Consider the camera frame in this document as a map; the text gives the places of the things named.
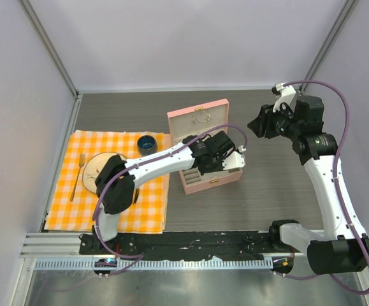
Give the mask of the pink jewelry box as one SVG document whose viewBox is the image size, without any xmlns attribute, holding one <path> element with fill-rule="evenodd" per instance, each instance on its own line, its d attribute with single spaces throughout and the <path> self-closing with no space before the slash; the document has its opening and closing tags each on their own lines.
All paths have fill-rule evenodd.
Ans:
<svg viewBox="0 0 369 306">
<path fill-rule="evenodd" d="M 217 101 L 190 106 L 167 113 L 172 144 L 181 142 L 189 135 L 200 135 L 215 126 L 228 123 L 229 101 Z M 201 175 L 198 169 L 179 171 L 185 194 L 240 180 L 242 169 L 222 170 Z"/>
</svg>

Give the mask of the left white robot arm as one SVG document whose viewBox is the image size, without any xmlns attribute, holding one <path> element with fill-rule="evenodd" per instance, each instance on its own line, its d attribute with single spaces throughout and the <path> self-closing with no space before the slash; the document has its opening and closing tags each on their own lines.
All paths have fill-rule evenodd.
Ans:
<svg viewBox="0 0 369 306">
<path fill-rule="evenodd" d="M 137 159 L 112 156 L 95 180 L 99 200 L 92 216 L 94 247 L 101 254 L 115 249 L 120 214 L 133 204 L 134 192 L 143 184 L 175 171 L 197 169 L 204 175 L 239 168 L 245 165 L 244 152 L 244 145 L 237 148 L 225 131 L 219 131 L 213 136 L 190 135 L 171 148 Z"/>
</svg>

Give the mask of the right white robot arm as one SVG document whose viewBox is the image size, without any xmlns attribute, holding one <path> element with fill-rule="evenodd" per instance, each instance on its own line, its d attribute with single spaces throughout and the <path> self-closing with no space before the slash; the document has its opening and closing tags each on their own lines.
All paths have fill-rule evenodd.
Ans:
<svg viewBox="0 0 369 306">
<path fill-rule="evenodd" d="M 295 108 L 282 103 L 279 110 L 263 105 L 248 127 L 259 137 L 283 136 L 292 141 L 301 165 L 315 190 L 321 210 L 323 233 L 304 228 L 295 220 L 273 221 L 268 244 L 277 252 L 287 247 L 304 253 L 317 275 L 360 272 L 367 266 L 360 243 L 369 255 L 369 237 L 352 207 L 344 186 L 342 169 L 334 166 L 338 149 L 335 137 L 323 132 L 324 104 L 321 98 L 303 96 Z"/>
</svg>

